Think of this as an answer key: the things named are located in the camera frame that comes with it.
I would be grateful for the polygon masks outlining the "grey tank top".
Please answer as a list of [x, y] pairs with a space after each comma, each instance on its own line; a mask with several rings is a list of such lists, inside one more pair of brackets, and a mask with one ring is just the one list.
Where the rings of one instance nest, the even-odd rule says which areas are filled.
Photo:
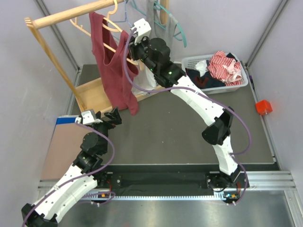
[[171, 49], [175, 30], [178, 21], [172, 14], [167, 14], [168, 21], [166, 24], [161, 23], [157, 10], [154, 9], [154, 0], [147, 1], [146, 21], [151, 26], [149, 39], [161, 38], [166, 42], [166, 45]]

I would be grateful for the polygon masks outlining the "dark navy garment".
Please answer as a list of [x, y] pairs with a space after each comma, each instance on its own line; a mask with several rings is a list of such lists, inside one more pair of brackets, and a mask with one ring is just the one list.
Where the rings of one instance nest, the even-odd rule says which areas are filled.
[[225, 87], [226, 84], [221, 82], [218, 79], [215, 79], [211, 76], [210, 72], [206, 72], [203, 76], [201, 76], [200, 72], [194, 69], [186, 68], [186, 73], [191, 79], [191, 81], [199, 88], [199, 89], [208, 89], [208, 88], [216, 88], [216, 87]]

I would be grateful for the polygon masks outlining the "red tank top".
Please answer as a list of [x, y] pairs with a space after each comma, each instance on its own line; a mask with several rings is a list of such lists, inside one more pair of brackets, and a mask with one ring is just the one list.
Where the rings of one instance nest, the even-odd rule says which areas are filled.
[[132, 84], [126, 73], [133, 80], [139, 74], [137, 66], [127, 62], [127, 69], [123, 67], [124, 51], [128, 33], [120, 33], [117, 44], [111, 32], [103, 27], [107, 25], [105, 16], [96, 12], [89, 13], [92, 53], [95, 56], [104, 91], [112, 105], [119, 110], [129, 109], [131, 115], [139, 111], [137, 98], [132, 93]]

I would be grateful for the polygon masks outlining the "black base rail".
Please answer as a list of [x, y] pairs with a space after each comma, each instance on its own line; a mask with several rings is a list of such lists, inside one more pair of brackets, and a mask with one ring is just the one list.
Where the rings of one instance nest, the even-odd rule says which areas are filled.
[[250, 185], [241, 170], [228, 177], [212, 164], [110, 165], [100, 176], [98, 188], [117, 196], [200, 196], [222, 189], [239, 192]]

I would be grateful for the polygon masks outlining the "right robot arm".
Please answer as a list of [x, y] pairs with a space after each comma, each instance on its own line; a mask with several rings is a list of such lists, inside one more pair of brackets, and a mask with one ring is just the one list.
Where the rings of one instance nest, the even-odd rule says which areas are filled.
[[170, 60], [170, 49], [160, 38], [130, 37], [126, 43], [133, 60], [142, 62], [156, 82], [186, 102], [206, 123], [203, 139], [213, 146], [219, 161], [219, 173], [211, 176], [209, 186], [228, 188], [238, 182], [241, 166], [235, 161], [231, 143], [233, 109], [211, 100], [189, 76]]

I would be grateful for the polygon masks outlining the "teal plastic hanger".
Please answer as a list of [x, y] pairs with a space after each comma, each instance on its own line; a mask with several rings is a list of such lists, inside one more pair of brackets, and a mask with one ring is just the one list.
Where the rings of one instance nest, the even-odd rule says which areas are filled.
[[174, 38], [182, 42], [186, 48], [186, 35], [177, 19], [168, 10], [167, 3], [166, 0], [148, 0], [145, 12], [139, 9], [134, 0], [131, 1], [131, 6], [145, 16], [145, 20], [150, 24], [150, 39], [161, 38], [171, 48]]

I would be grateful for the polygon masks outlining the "red white striped garment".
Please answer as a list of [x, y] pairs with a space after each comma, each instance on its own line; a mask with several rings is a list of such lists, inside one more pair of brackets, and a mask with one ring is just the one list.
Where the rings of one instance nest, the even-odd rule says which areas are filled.
[[216, 52], [207, 66], [211, 76], [226, 86], [242, 84], [241, 63], [234, 57], [228, 57], [223, 51]]

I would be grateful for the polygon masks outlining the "wooden clothes hanger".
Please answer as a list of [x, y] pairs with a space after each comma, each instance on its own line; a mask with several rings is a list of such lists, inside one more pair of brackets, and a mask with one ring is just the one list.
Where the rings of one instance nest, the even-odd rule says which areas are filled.
[[[109, 12], [107, 13], [107, 16], [105, 17], [105, 21], [107, 21], [108, 23], [110, 23], [111, 25], [113, 25], [114, 28], [108, 27], [108, 26], [105, 25], [103, 22], [101, 22], [101, 25], [102, 25], [102, 27], [103, 27], [104, 29], [108, 30], [109, 32], [120, 32], [120, 33], [121, 33], [121, 32], [122, 32], [122, 29], [121, 29], [115, 22], [113, 22], [113, 21], [111, 21], [111, 20], [109, 19], [110, 15], [115, 14], [116, 11], [117, 11], [117, 9], [118, 9], [118, 2], [117, 2], [117, 0], [113, 0], [113, 2], [114, 2], [115, 8], [114, 8], [114, 10], [109, 11]], [[77, 22], [78, 22], [78, 18], [77, 18], [77, 17], [75, 17], [75, 18], [73, 18], [73, 19], [70, 19], [70, 22], [71, 22], [71, 24], [72, 24], [73, 26], [75, 26], [77, 29], [79, 29], [80, 31], [82, 31], [83, 33], [85, 33], [86, 35], [88, 35], [89, 37], [91, 37], [91, 34], [90, 34], [88, 31], [86, 31], [85, 29], [83, 29], [83, 25], [80, 25], [80, 26], [78, 25], [78, 23], [77, 23]], [[129, 59], [129, 58], [127, 58], [126, 60], [127, 60], [129, 63], [133, 64], [133, 65], [139, 66], [140, 71], [143, 71], [143, 70], [144, 70], [144, 66], [143, 66], [142, 63], [138, 63], [137, 61], [131, 60], [131, 59]]]

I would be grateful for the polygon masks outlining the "white laundry basket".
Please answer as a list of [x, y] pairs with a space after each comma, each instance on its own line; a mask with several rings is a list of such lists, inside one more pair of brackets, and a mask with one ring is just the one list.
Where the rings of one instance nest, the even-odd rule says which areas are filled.
[[[203, 61], [203, 60], [210, 60], [213, 55], [214, 54], [207, 54], [207, 55], [185, 57], [181, 60], [182, 69], [183, 69], [183, 71], [185, 71], [186, 68], [194, 69], [195, 65], [197, 63], [199, 63], [200, 61]], [[240, 85], [233, 85], [233, 86], [214, 87], [214, 88], [202, 89], [202, 91], [206, 95], [233, 92], [233, 91], [238, 90], [241, 87], [245, 87], [245, 86], [248, 85], [249, 78], [248, 78], [248, 75], [247, 75], [247, 73], [244, 69], [244, 66], [243, 66], [242, 62], [238, 59], [238, 57], [235, 54], [233, 54], [233, 56], [240, 63], [240, 66], [241, 66], [241, 75], [242, 75], [241, 84]]]

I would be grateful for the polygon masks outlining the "brown board blue edge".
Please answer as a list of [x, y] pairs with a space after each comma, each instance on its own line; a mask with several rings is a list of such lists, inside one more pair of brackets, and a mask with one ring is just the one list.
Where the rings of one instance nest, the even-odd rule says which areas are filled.
[[86, 130], [74, 123], [75, 118], [75, 115], [57, 118], [42, 170], [42, 181], [60, 179], [80, 152]]

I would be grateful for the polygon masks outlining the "orange red block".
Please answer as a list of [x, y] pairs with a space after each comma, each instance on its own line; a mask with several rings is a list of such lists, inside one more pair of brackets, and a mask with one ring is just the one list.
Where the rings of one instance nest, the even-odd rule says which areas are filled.
[[256, 108], [257, 113], [262, 116], [269, 114], [273, 111], [270, 102], [267, 100], [261, 100], [261, 101], [255, 103], [255, 108]]

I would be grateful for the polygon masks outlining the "white garment on hanger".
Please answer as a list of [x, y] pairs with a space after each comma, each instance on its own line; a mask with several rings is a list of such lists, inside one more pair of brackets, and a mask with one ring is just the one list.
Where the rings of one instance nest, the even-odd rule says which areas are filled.
[[147, 67], [134, 78], [134, 84], [144, 90], [154, 90], [157, 87], [154, 74]]

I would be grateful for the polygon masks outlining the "white garment in basket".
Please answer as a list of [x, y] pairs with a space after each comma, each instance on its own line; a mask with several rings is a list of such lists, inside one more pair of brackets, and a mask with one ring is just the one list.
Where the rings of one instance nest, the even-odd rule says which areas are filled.
[[200, 77], [204, 76], [208, 72], [208, 60], [203, 60], [195, 65], [195, 70], [199, 71]]

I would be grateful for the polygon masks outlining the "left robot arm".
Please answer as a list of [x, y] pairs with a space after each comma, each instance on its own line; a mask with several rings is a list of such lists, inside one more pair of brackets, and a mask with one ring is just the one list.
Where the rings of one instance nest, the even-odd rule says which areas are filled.
[[113, 142], [109, 130], [122, 123], [118, 108], [101, 113], [88, 110], [75, 118], [75, 125], [89, 130], [83, 137], [80, 152], [62, 178], [35, 203], [21, 209], [24, 227], [56, 227], [64, 215], [87, 193], [107, 183], [103, 155]]

